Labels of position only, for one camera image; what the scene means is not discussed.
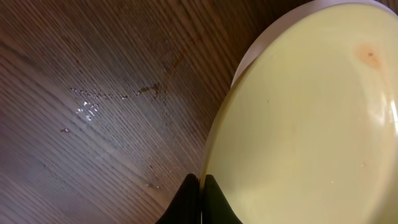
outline wood grain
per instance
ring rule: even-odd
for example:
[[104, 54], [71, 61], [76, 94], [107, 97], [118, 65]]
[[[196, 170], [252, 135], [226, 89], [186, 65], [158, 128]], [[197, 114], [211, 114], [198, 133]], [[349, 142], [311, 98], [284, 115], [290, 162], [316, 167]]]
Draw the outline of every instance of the wood grain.
[[154, 223], [245, 51], [305, 2], [1, 0], [0, 223]]

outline brown spot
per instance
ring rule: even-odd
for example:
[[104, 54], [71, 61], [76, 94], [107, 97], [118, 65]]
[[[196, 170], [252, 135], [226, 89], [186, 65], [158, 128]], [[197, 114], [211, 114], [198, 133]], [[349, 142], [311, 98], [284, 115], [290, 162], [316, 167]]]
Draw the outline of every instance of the brown spot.
[[368, 65], [369, 67], [380, 71], [381, 70], [381, 60], [379, 52], [369, 43], [362, 44], [358, 46], [355, 51], [357, 58]]
[[158, 84], [158, 83], [155, 83], [155, 84], [153, 84], [152, 86], [143, 87], [143, 88], [141, 88], [140, 90], [138, 90], [138, 92], [137, 92], [136, 95], [140, 95], [140, 94], [145, 93], [145, 92], [147, 92], [147, 91], [149, 91], [149, 90], [154, 90], [154, 91], [155, 91], [155, 96], [154, 96], [154, 98], [157, 98], [157, 96], [159, 95], [159, 84]]

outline wooden table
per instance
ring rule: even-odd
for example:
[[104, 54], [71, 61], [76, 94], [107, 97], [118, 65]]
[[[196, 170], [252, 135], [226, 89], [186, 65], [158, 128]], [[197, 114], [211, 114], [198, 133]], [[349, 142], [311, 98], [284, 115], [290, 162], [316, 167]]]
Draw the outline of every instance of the wooden table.
[[154, 223], [245, 51], [305, 2], [0, 1], [0, 223]]

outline stain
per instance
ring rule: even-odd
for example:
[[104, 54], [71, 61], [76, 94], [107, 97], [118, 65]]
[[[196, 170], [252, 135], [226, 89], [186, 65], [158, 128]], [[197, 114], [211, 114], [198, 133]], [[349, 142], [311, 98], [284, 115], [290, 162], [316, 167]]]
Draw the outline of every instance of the stain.
[[61, 129], [61, 131], [60, 131], [60, 132], [69, 133], [69, 132], [70, 132], [70, 130], [69, 130], [67, 127], [65, 127], [64, 129]]
[[141, 95], [141, 94], [143, 94], [143, 93], [145, 93], [145, 92], [148, 92], [149, 90], [153, 90], [153, 91], [155, 92], [154, 98], [157, 98], [158, 95], [159, 95], [159, 91], [160, 91], [159, 83], [155, 83], [155, 84], [153, 84], [152, 86], [147, 86], [147, 87], [144, 87], [144, 88], [139, 89], [139, 90], [137, 91], [136, 95], [137, 95], [137, 96], [138, 96], [138, 95]]
[[379, 52], [373, 45], [369, 43], [361, 44], [355, 50], [355, 54], [356, 57], [367, 66], [379, 72], [381, 71], [382, 62], [379, 56]]

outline water droplet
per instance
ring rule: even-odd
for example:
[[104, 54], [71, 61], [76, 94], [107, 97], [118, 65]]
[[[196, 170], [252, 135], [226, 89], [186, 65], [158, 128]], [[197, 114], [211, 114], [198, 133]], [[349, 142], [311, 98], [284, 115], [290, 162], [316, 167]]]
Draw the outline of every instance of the water droplet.
[[98, 109], [99, 109], [100, 107], [98, 106], [98, 104], [95, 103], [95, 104], [93, 104], [93, 105], [91, 106], [90, 109], [92, 109], [92, 108], [94, 108], [94, 111], [97, 112]]
[[64, 132], [64, 133], [69, 133], [69, 129], [67, 127], [65, 127], [64, 129], [62, 129], [60, 132]]

